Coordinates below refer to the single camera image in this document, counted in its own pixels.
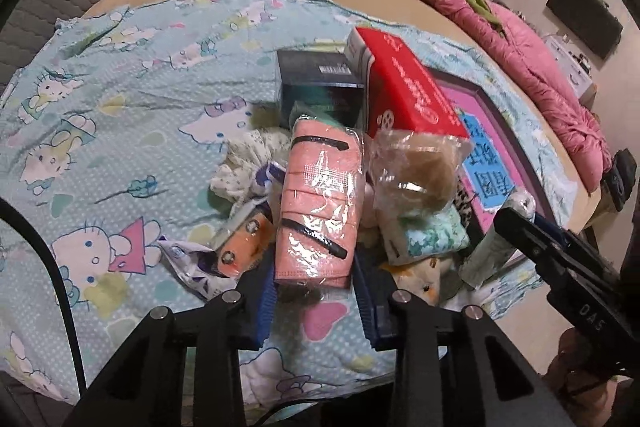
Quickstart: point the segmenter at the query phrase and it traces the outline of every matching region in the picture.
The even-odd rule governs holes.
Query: blue sign
[[[463,162],[466,175],[483,208],[502,206],[515,185],[478,118],[468,113],[460,116],[474,142],[474,149]]]

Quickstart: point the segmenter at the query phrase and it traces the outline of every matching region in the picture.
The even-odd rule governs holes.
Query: black box
[[[351,73],[341,53],[278,50],[280,125],[289,128],[295,102],[324,112],[346,127],[357,127],[364,83]]]

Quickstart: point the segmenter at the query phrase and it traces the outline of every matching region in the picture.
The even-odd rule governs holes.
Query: bed
[[[0,195],[56,257],[88,381],[149,309],[202,304],[155,241],[206,242],[224,221],[228,203],[210,197],[208,181],[226,137],[270,121],[274,50],[339,46],[356,24],[395,32],[428,66],[481,85],[513,119],[556,219],[575,231],[590,219],[599,192],[588,195],[530,100],[418,0],[102,0],[83,19],[59,22],[0,99]],[[0,369],[74,403],[46,272],[6,227],[0,241]],[[537,285],[520,263],[475,298],[500,317]],[[370,349],[346,292],[311,307],[279,304],[264,349],[241,353],[241,363],[251,421],[283,400],[389,381],[394,354]]]

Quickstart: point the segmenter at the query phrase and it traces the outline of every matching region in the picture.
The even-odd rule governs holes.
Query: black strap
[[[334,140],[333,138],[327,138],[325,136],[315,136],[312,134],[306,134],[305,136],[298,136],[297,138],[294,138],[293,142],[291,143],[291,148],[293,149],[293,146],[296,143],[300,142],[323,143],[325,145],[328,145],[329,147],[336,148],[338,151],[346,151],[349,148],[349,144],[347,142]]]
[[[84,379],[84,369],[82,368],[82,356],[80,354],[80,346],[78,344],[78,336],[76,335],[76,327],[74,318],[71,314],[71,306],[66,296],[65,283],[60,275],[60,269],[49,251],[47,243],[40,237],[38,232],[31,226],[24,216],[15,210],[9,203],[0,198],[0,219],[14,229],[20,236],[33,248],[38,257],[47,269],[47,274],[53,284],[53,290],[60,304],[60,312],[62,313],[62,321],[65,325],[66,337],[69,341],[71,349],[71,357],[74,361],[74,369],[76,371],[76,379],[78,380],[78,391],[80,396],[86,391],[86,381]]]
[[[313,239],[318,245],[325,247],[331,255],[335,255],[340,259],[347,258],[347,251],[345,248],[338,245],[328,237],[324,237],[320,232],[316,232],[315,230],[308,229],[305,225],[301,225],[299,222],[294,221],[293,219],[287,219],[283,217],[280,220],[280,223],[283,227],[286,227],[291,230],[295,230],[296,232],[300,232],[302,235],[306,235],[309,239]]]

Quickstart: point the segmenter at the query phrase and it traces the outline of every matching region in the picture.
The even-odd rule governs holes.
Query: television
[[[546,6],[600,58],[620,42],[622,24],[603,0],[547,0]]]

